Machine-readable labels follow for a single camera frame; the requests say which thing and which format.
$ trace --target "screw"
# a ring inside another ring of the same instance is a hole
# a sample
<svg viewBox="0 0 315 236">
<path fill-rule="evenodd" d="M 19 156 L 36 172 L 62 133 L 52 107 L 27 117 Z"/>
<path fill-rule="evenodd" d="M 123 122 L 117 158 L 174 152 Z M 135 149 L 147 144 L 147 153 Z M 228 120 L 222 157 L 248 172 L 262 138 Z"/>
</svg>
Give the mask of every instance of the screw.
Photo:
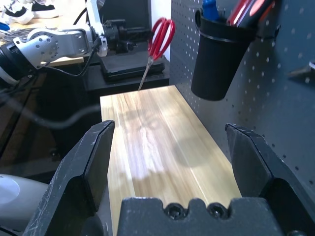
<svg viewBox="0 0 315 236">
<path fill-rule="evenodd" d="M 220 203 L 211 203 L 207 207 L 207 211 L 216 219 L 226 219 L 228 218 L 226 208 Z"/>
<path fill-rule="evenodd" d="M 165 214 L 173 220 L 181 220 L 186 216 L 185 209 L 178 203 L 169 204 L 165 210 Z"/>
</svg>

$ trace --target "red scissor handle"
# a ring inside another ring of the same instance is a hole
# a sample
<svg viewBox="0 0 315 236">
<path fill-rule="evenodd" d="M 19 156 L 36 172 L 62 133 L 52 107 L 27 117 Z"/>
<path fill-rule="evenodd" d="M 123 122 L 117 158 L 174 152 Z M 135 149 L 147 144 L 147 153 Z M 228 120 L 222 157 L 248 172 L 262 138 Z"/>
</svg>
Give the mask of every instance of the red scissor handle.
<svg viewBox="0 0 315 236">
<path fill-rule="evenodd" d="M 161 24 L 158 33 L 156 35 L 156 38 L 153 41 L 153 39 L 149 40 L 149 44 L 148 44 L 148 52 L 149 55 L 153 57 L 153 60 L 157 60 L 158 58 L 160 58 L 163 53 L 165 53 L 166 49 L 168 48 L 168 46 L 171 44 L 174 34 L 175 34 L 175 22 L 173 20 L 167 20 L 164 17 L 161 17 L 157 20 L 157 22 L 154 24 L 153 28 L 152 28 L 152 32 L 155 33 L 158 26 Z M 164 45 L 164 47 L 161 49 L 162 43 L 165 39 L 168 27 L 171 26 L 171 31 L 169 33 L 169 37 Z"/>
</svg>

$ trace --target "pegboard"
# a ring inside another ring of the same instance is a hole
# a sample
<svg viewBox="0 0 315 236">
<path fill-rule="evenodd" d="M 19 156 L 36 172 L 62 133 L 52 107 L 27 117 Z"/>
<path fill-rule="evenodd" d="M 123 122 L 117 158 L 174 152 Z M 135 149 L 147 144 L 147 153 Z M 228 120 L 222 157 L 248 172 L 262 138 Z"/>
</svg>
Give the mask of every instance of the pegboard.
<svg viewBox="0 0 315 236">
<path fill-rule="evenodd" d="M 237 1 L 217 0 L 217 6 L 227 17 Z M 200 99 L 190 90 L 200 37 L 194 14 L 201 5 L 202 0 L 172 0 L 171 15 L 177 31 L 171 44 L 171 84 L 176 85 L 228 159 L 225 124 L 251 128 L 265 137 L 314 194 L 315 77 L 289 78 L 287 74 L 315 59 L 315 1 L 276 1 L 260 23 L 259 34 L 272 35 L 280 24 L 278 37 L 257 39 L 249 46 L 226 97 L 219 102 Z"/>
</svg>

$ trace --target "blue pen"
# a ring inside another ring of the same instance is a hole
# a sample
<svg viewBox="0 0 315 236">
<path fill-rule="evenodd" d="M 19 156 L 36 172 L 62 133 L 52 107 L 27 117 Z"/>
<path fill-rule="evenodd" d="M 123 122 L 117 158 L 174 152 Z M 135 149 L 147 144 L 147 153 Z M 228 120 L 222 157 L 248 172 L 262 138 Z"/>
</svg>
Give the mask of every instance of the blue pen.
<svg viewBox="0 0 315 236">
<path fill-rule="evenodd" d="M 216 21 L 219 18 L 216 0 L 203 0 L 202 10 L 203 17 L 209 21 Z"/>
</svg>

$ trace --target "scissor blade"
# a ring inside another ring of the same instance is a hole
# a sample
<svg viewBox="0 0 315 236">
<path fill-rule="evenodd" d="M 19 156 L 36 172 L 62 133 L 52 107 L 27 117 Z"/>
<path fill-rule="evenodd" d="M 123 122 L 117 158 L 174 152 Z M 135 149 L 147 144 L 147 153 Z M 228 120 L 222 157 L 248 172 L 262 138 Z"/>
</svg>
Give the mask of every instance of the scissor blade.
<svg viewBox="0 0 315 236">
<path fill-rule="evenodd" d="M 141 80 L 141 83 L 140 83 L 140 86 L 139 86 L 138 91 L 141 90 L 142 85 L 143 85 L 143 82 L 144 82 L 144 80 L 145 80 L 146 77 L 147 77 L 147 73 L 148 73 L 149 69 L 150 69 L 150 65 L 147 65 L 147 68 L 146 68 L 146 70 L 145 70 L 145 72 L 144 72 L 144 74 L 143 74 L 143 77 L 142 77 L 142 80 Z"/>
</svg>

